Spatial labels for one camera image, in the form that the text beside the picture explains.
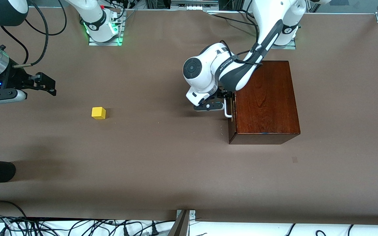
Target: yellow cube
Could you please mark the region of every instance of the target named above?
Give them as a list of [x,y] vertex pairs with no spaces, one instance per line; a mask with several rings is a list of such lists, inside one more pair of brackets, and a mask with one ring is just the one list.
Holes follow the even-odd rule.
[[103,107],[93,108],[93,110],[91,111],[91,117],[96,120],[106,119],[106,110]]

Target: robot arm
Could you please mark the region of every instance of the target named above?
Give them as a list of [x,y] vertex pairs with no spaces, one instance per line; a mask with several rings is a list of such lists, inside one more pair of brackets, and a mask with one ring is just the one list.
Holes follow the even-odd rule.
[[[87,28],[87,32],[97,42],[105,42],[118,33],[114,25],[117,13],[102,9],[96,0],[66,0],[77,9]],[[0,26],[18,26],[27,17],[29,7],[26,0],[0,0]],[[44,90],[56,95],[55,81],[44,73],[35,76],[27,74],[24,68],[9,58],[0,47],[0,103],[25,100],[23,89]]]
[[184,63],[183,76],[191,85],[186,97],[195,106],[215,94],[219,82],[227,91],[242,89],[273,44],[286,45],[295,37],[298,23],[306,11],[306,2],[253,0],[252,11],[260,34],[243,61],[219,42]]
[[117,13],[102,9],[97,0],[65,0],[83,18],[87,32],[97,42],[106,42],[118,34]]

